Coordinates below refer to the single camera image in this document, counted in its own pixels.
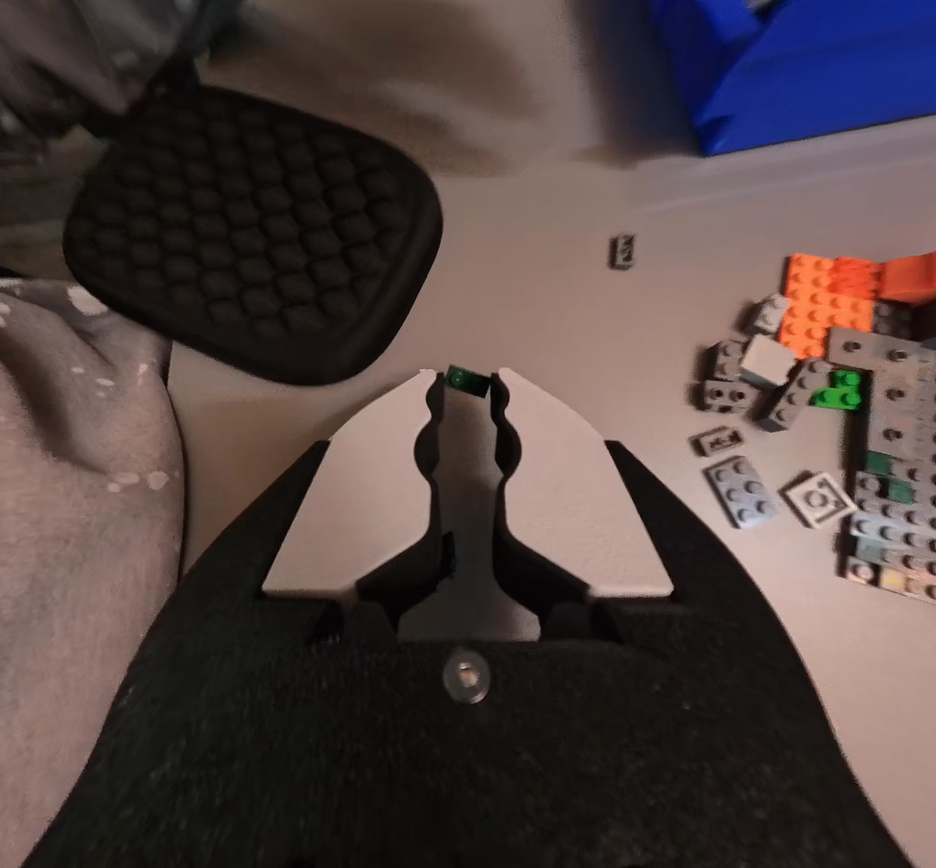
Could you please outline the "grey spotted sweatshirt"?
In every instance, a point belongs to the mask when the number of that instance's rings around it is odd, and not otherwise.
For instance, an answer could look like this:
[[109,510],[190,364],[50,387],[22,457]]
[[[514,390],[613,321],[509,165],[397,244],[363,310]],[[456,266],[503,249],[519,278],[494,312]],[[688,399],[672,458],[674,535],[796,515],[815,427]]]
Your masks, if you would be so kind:
[[81,286],[2,278],[2,866],[61,808],[179,578],[170,354]]

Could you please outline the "light grey small lego brick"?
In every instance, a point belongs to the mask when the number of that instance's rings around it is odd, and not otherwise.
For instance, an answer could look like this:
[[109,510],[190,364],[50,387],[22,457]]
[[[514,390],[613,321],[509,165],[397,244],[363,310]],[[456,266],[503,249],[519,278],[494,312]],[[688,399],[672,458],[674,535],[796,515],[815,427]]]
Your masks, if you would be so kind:
[[754,306],[748,331],[752,335],[776,336],[789,306],[790,299],[781,293],[766,296]]

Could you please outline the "black office chair seat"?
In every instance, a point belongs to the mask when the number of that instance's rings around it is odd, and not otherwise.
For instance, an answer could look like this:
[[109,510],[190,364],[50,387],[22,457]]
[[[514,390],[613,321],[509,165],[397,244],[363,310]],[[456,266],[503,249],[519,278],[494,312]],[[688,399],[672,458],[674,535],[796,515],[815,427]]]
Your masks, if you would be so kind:
[[414,160],[343,124],[230,90],[142,103],[64,223],[76,282],[245,373],[326,386],[371,366],[438,254]]

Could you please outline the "dark grey six-stud lego plate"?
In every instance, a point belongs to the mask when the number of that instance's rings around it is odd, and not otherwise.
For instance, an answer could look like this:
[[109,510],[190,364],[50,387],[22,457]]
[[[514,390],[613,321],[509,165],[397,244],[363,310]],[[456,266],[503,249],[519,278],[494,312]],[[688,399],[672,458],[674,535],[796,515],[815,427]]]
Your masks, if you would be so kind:
[[734,455],[703,469],[708,485],[738,530],[750,530],[776,517],[778,504],[751,461]]

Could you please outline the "grey and orange lego build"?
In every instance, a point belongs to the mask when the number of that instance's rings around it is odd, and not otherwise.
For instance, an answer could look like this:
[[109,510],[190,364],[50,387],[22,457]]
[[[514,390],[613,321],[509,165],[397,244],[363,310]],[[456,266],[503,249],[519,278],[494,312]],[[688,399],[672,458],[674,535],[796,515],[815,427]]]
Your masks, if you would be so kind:
[[843,477],[858,511],[833,524],[850,581],[935,599],[934,254],[877,264],[794,254],[779,342],[798,360],[859,371],[845,418]]

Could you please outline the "light grey smooth lego piece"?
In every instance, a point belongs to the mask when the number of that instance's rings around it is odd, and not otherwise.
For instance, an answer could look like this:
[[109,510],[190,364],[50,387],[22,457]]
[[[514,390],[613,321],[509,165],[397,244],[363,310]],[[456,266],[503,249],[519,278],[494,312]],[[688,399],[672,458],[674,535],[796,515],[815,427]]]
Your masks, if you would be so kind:
[[756,334],[748,342],[740,362],[740,379],[758,388],[776,388],[790,379],[797,354],[777,340]]

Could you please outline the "bright green lego corner plate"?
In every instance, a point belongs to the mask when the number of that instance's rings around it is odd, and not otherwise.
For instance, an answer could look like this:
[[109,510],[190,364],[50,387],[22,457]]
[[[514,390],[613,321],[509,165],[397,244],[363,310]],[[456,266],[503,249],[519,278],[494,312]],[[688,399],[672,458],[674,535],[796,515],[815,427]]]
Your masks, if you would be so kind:
[[859,371],[837,368],[827,385],[813,392],[810,405],[843,412],[860,410],[864,403],[864,377]]

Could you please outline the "dark grey four-stud lego plate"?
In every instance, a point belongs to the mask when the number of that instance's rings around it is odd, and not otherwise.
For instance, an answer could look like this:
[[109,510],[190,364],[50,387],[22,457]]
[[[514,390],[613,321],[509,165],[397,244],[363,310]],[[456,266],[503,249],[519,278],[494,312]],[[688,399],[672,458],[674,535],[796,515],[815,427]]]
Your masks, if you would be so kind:
[[810,357],[796,362],[787,383],[779,388],[758,425],[766,432],[786,432],[799,419],[803,410],[811,405],[813,394],[828,386],[833,365],[828,361]]

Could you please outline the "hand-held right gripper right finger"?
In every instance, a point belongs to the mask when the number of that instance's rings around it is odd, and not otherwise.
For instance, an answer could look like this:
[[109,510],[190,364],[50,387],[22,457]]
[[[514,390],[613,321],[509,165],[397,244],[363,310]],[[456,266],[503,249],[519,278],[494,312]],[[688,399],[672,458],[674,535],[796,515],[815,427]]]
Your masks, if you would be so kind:
[[674,589],[601,434],[510,368],[490,387],[498,529],[520,555],[586,598],[666,598]]

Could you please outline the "grey lego slope brick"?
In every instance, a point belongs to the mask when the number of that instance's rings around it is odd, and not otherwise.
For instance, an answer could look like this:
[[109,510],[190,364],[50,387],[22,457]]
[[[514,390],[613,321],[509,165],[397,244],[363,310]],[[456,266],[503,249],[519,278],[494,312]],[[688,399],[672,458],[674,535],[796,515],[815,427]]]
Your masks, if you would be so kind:
[[719,415],[745,415],[761,397],[759,389],[743,381],[706,380],[698,388],[699,408]]

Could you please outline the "dark grey small lego brick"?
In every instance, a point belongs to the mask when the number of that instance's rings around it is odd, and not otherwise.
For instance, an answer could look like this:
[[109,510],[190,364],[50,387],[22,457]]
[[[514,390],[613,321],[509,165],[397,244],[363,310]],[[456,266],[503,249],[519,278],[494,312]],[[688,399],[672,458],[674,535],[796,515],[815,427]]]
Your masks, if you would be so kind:
[[727,337],[708,352],[706,379],[719,382],[735,382],[741,379],[741,364],[747,349],[745,338]]

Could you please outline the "person's left forearm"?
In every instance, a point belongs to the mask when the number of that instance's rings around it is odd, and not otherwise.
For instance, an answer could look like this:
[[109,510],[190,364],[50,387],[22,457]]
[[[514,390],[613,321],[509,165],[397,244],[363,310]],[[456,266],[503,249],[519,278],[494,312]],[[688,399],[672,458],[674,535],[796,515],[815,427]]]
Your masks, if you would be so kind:
[[243,2],[1,0],[2,162],[37,158],[76,126],[111,137],[145,102],[193,89]]

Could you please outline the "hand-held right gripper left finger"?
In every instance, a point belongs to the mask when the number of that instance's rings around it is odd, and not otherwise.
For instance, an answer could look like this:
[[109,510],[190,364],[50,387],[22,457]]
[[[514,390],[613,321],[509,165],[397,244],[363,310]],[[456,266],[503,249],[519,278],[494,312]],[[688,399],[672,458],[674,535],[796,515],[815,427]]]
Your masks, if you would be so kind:
[[263,582],[266,596],[350,601],[375,572],[417,554],[438,529],[443,409],[442,376],[423,369],[332,435]]

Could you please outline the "blue plastic storage bin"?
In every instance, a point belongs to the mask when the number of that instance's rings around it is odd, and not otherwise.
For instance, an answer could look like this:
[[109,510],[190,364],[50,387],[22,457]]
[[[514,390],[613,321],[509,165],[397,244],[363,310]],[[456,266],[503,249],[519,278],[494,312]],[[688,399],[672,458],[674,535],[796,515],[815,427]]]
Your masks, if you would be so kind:
[[644,0],[702,151],[934,114],[935,0]]

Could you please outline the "light grey square lego tile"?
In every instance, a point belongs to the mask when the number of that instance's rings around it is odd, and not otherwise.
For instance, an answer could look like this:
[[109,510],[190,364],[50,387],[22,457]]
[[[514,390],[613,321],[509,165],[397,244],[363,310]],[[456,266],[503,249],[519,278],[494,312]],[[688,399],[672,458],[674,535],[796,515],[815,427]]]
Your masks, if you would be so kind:
[[819,530],[858,511],[858,506],[827,472],[816,472],[781,492],[801,523]]

